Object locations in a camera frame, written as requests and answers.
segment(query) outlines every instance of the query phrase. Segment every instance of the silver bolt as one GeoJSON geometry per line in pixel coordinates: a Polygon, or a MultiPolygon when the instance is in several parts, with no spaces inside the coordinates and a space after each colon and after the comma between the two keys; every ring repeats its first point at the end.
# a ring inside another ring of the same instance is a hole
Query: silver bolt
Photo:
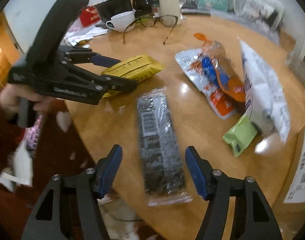
{"type": "Polygon", "coordinates": [[[215,176],[221,176],[222,172],[220,170],[213,170],[215,176]]]}
{"type": "Polygon", "coordinates": [[[94,168],[88,168],[86,169],[86,173],[87,174],[93,174],[95,172],[95,169],[94,168]]]}
{"type": "Polygon", "coordinates": [[[250,182],[250,183],[253,183],[253,182],[254,182],[254,178],[251,177],[251,176],[246,177],[246,180],[247,180],[248,182],[250,182]]]}
{"type": "Polygon", "coordinates": [[[59,180],[59,179],[60,179],[59,174],[55,174],[55,175],[52,177],[52,179],[53,179],[54,181],[59,180]]]}

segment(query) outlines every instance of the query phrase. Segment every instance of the small green packet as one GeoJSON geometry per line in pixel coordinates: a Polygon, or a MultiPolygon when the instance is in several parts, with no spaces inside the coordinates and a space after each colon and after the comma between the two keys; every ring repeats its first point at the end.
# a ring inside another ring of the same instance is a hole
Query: small green packet
{"type": "Polygon", "coordinates": [[[244,114],[239,121],[222,137],[231,146],[235,158],[249,146],[257,131],[251,124],[249,117],[244,114]]]}

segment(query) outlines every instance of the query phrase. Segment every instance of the wooden table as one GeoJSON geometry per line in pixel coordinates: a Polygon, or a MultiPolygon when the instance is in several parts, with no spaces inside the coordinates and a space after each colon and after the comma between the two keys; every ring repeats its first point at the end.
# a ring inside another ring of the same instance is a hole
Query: wooden table
{"type": "MultiPolygon", "coordinates": [[[[159,23],[152,28],[138,25],[133,31],[126,33],[126,44],[122,43],[122,33],[117,32],[90,41],[91,48],[102,55],[126,60],[136,55],[148,54],[166,68],[140,83],[131,94],[102,99],[98,106],[70,101],[66,104],[95,161],[105,157],[114,144],[122,146],[123,161],[114,181],[114,189],[121,197],[165,238],[190,240],[197,235],[207,202],[197,195],[185,166],[187,187],[193,201],[162,207],[147,206],[138,148],[137,98],[154,88],[166,87],[182,159],[184,160],[185,149],[189,145],[195,146],[202,158],[209,160],[213,168],[222,170],[228,176],[241,179],[247,175],[253,176],[272,205],[288,173],[296,146],[296,133],[305,125],[305,91],[284,65],[286,51],[241,25],[218,17],[189,16],[175,28],[166,45],[163,45],[168,32],[169,29],[159,23]],[[262,140],[257,136],[239,158],[233,157],[231,149],[221,138],[237,122],[240,114],[227,120],[219,119],[203,94],[198,92],[174,60],[176,53],[202,45],[193,36],[196,32],[204,33],[211,40],[220,41],[225,46],[227,56],[234,62],[236,72],[242,80],[238,37],[273,66],[284,87],[291,115],[291,131],[285,146],[272,143],[264,153],[255,154],[255,146],[262,140]]],[[[97,74],[102,71],[101,67],[92,64],[82,66],[97,74]]],[[[223,239],[229,239],[233,210],[234,199],[230,198],[223,239]]]]}

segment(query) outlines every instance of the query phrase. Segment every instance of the red sleeve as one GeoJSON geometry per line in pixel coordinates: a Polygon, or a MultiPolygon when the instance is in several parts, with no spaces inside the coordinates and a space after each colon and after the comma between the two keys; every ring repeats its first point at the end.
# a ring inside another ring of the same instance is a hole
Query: red sleeve
{"type": "Polygon", "coordinates": [[[16,150],[22,133],[23,129],[7,122],[0,109],[0,171],[7,166],[7,155],[16,150]]]}

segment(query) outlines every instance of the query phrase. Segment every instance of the tile floor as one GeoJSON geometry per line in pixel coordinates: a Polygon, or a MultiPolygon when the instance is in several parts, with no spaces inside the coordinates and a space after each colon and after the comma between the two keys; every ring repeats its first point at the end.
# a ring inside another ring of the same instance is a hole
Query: tile floor
{"type": "Polygon", "coordinates": [[[111,239],[139,240],[136,230],[143,222],[119,220],[140,220],[134,210],[121,198],[98,200],[99,208],[111,239]]]}

